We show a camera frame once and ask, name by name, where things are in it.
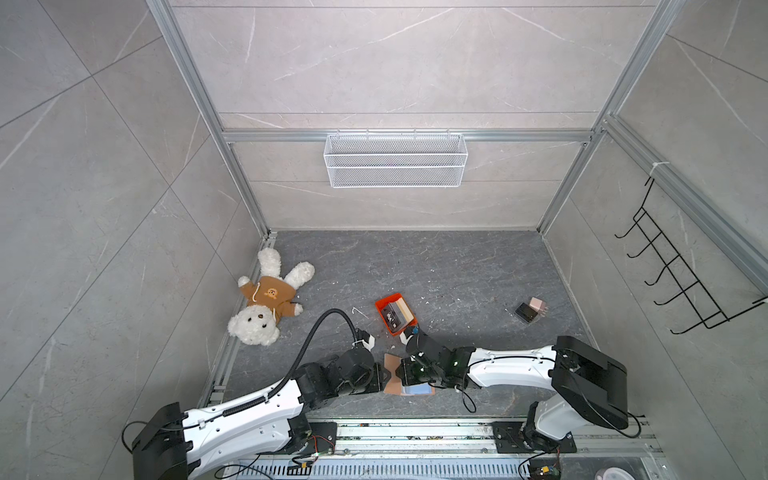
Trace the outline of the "red plastic tray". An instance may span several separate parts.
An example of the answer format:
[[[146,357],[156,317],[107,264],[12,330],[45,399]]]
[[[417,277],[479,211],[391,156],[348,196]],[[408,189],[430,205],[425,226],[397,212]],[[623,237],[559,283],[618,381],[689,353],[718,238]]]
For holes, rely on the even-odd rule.
[[[413,311],[400,293],[376,301],[375,307],[392,336],[398,336],[407,327],[418,324]]]

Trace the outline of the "tan leather card holder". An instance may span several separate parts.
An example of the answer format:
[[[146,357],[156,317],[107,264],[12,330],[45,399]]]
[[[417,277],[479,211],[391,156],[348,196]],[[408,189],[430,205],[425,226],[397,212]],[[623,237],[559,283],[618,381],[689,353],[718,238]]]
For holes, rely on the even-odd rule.
[[[396,369],[400,363],[400,357],[389,353],[384,355],[384,368],[390,375],[384,387],[386,394],[397,396],[430,396],[435,394],[435,389],[427,383],[404,386],[402,380],[396,375]]]

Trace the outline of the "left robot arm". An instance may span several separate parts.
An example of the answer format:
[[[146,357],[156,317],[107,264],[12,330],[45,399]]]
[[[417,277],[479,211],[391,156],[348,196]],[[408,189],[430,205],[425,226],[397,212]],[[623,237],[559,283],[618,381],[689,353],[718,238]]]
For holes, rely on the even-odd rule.
[[[175,402],[132,442],[136,479],[194,479],[247,454],[294,453],[313,435],[307,413],[343,395],[379,393],[391,374],[357,345],[218,406],[183,412]]]

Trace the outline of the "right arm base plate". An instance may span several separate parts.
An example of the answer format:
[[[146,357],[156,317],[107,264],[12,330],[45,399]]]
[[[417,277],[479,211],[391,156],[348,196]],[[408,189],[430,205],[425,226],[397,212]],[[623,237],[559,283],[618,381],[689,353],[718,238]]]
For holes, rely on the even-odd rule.
[[[562,440],[552,440],[537,433],[524,422],[496,421],[490,424],[496,450],[499,454],[523,453],[576,453],[577,447],[571,434]]]

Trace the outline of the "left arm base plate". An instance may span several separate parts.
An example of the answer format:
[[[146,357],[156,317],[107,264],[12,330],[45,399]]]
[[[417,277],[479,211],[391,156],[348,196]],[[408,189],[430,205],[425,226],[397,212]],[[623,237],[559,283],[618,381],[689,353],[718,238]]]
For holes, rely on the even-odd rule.
[[[299,436],[288,449],[288,453],[298,457],[314,454],[333,454],[336,450],[338,424],[336,422],[310,422],[308,435]]]

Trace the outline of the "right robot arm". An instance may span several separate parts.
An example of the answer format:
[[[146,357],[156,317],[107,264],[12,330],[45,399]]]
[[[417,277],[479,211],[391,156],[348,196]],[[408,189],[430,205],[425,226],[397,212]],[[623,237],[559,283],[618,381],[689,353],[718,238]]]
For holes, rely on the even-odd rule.
[[[405,386],[428,384],[462,394],[465,408],[477,406],[471,388],[523,386],[548,390],[535,401],[513,437],[529,450],[555,449],[574,430],[594,425],[626,435],[628,412],[626,367],[571,336],[532,350],[493,351],[476,347],[450,349],[418,326],[400,333],[406,357],[396,369]]]

